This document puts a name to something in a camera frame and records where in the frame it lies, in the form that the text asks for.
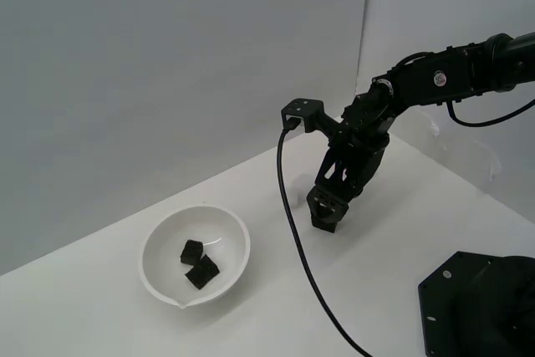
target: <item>mounting plate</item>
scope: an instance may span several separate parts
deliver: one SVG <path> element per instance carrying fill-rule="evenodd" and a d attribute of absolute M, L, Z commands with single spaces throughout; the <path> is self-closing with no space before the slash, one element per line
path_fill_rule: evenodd
<path fill-rule="evenodd" d="M 499 259 L 490 255 L 456 252 L 418 286 L 428 357 L 461 357 L 458 348 L 453 300 L 489 263 Z"/>

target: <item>black cube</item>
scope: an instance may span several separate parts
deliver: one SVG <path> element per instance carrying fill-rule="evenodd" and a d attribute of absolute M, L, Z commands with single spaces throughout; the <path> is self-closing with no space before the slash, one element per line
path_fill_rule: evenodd
<path fill-rule="evenodd" d="M 181 263 L 187 263 L 188 265 L 195 265 L 201 260 L 202 256 L 202 242 L 196 242 L 195 240 L 188 240 L 182 250 Z"/>

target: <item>black block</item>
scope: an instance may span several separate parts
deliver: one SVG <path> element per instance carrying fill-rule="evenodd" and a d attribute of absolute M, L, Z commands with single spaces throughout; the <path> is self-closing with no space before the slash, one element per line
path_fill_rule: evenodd
<path fill-rule="evenodd" d="M 188 265 L 195 265 L 201 260 L 202 256 L 202 242 L 196 242 L 195 240 L 188 240 L 182 250 L 181 263 L 187 263 Z"/>
<path fill-rule="evenodd" d="M 193 283 L 193 286 L 201 290 L 208 282 L 219 274 L 217 265 L 205 255 L 188 273 L 186 277 Z"/>

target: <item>wire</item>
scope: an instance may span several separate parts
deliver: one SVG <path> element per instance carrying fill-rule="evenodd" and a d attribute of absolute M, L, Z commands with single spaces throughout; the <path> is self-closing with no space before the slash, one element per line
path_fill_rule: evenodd
<path fill-rule="evenodd" d="M 535 99 L 525 104 L 522 108 L 519 108 L 508 115 L 499 117 L 494 120 L 482 121 L 481 123 L 468 123 L 466 121 L 459 120 L 455 114 L 455 110 L 453 109 L 453 103 L 451 101 L 448 101 L 446 102 L 446 105 L 451 119 L 455 121 L 458 125 L 464 125 L 465 127 L 488 127 L 489 125 L 497 125 L 498 123 L 502 123 L 506 120 L 512 119 L 513 117 L 518 116 L 526 110 L 532 108 L 533 106 L 535 106 Z"/>
<path fill-rule="evenodd" d="M 283 132 L 281 133 L 280 138 L 278 139 L 278 145 L 277 145 L 278 188 L 281 191 L 281 198 L 283 199 L 284 211 L 286 212 L 286 216 L 288 217 L 288 223 L 290 224 L 290 229 L 292 230 L 293 240 L 295 240 L 295 245 L 298 248 L 299 258 L 301 258 L 301 263 L 303 264 L 304 272 L 307 275 L 308 281 L 310 282 L 310 286 L 312 286 L 312 290 L 316 294 L 316 297 L 318 298 L 319 303 L 324 308 L 325 313 L 329 316 L 331 322 L 336 327 L 336 329 L 340 332 L 342 337 L 351 345 L 351 347 L 353 347 L 353 349 L 357 350 L 364 357 L 372 357 L 372 355 L 370 353 L 366 352 L 354 340 L 351 339 L 351 337 L 348 335 L 348 333 L 342 327 L 340 322 L 338 322 L 338 320 L 334 316 L 333 312 L 331 311 L 331 309 L 329 308 L 329 306 L 325 302 L 324 296 L 319 291 L 318 285 L 316 284 L 316 281 L 314 280 L 314 276 L 312 275 L 312 272 L 310 271 L 310 266 L 308 265 L 307 258 L 306 258 L 305 254 L 304 254 L 303 245 L 301 244 L 301 239 L 299 238 L 298 229 L 295 227 L 295 221 L 293 220 L 292 211 L 290 210 L 290 206 L 288 204 L 288 197 L 286 196 L 286 190 L 285 190 L 285 187 L 284 187 L 284 179 L 283 179 L 283 144 L 284 144 L 284 138 L 286 137 L 286 134 L 288 132 L 289 132 L 288 129 L 284 129 Z"/>
<path fill-rule="evenodd" d="M 400 60 L 400 62 L 395 67 L 404 66 L 407 63 L 412 62 L 413 60 L 416 60 L 419 58 L 423 58 L 424 56 L 427 56 L 430 53 L 431 52 L 418 52 L 417 54 L 411 54 L 407 56 L 406 58 L 403 58 L 402 60 Z"/>

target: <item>white bowl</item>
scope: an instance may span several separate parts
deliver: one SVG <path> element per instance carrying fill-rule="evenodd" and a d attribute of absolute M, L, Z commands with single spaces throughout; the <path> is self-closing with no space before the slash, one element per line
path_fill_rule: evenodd
<path fill-rule="evenodd" d="M 191 269 L 181 263 L 187 240 L 204 244 L 204 253 L 221 271 L 198 290 L 184 276 Z M 156 298 L 181 309 L 222 296 L 242 275 L 251 240 L 233 212 L 201 204 L 181 209 L 159 223 L 147 237 L 139 260 L 141 282 Z"/>

